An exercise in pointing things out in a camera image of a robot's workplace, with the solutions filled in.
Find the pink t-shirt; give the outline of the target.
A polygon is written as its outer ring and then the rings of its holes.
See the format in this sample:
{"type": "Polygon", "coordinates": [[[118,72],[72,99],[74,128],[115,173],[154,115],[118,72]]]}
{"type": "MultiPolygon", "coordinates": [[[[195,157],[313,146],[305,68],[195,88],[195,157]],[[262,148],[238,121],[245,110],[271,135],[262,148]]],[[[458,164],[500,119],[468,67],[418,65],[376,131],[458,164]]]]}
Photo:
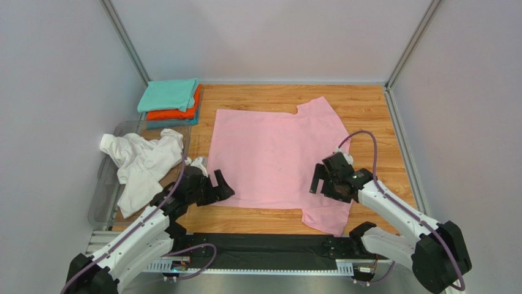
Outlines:
{"type": "Polygon", "coordinates": [[[302,223],[339,236],[351,205],[309,189],[316,164],[339,144],[350,144],[340,117],[323,98],[297,106],[295,114],[219,109],[207,168],[220,170],[234,190],[221,206],[299,209],[302,223]]]}

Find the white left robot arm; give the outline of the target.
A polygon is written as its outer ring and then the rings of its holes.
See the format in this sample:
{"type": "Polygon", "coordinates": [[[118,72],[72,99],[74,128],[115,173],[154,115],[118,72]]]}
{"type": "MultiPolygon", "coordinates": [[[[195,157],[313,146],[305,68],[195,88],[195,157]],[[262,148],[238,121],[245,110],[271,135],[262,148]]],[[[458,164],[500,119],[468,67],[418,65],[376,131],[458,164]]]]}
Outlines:
{"type": "Polygon", "coordinates": [[[206,206],[235,195],[220,170],[214,177],[215,186],[202,168],[183,166],[177,180],[161,189],[125,231],[91,255],[73,258],[61,293],[122,293],[162,257],[215,249],[210,243],[186,246],[187,230],[177,223],[191,205],[206,206]]]}

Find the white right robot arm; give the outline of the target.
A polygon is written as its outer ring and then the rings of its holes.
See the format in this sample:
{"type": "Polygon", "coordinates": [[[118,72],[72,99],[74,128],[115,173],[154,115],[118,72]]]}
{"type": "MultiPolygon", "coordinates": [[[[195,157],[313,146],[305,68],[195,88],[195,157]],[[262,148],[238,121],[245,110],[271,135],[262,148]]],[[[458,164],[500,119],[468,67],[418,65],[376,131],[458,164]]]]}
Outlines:
{"type": "Polygon", "coordinates": [[[387,257],[412,271],[431,293],[464,288],[463,276],[472,269],[463,233],[452,221],[439,222],[401,200],[371,171],[355,170],[352,158],[340,151],[316,164],[310,193],[359,203],[380,215],[399,232],[386,232],[364,222],[349,233],[355,254],[387,257]]]}

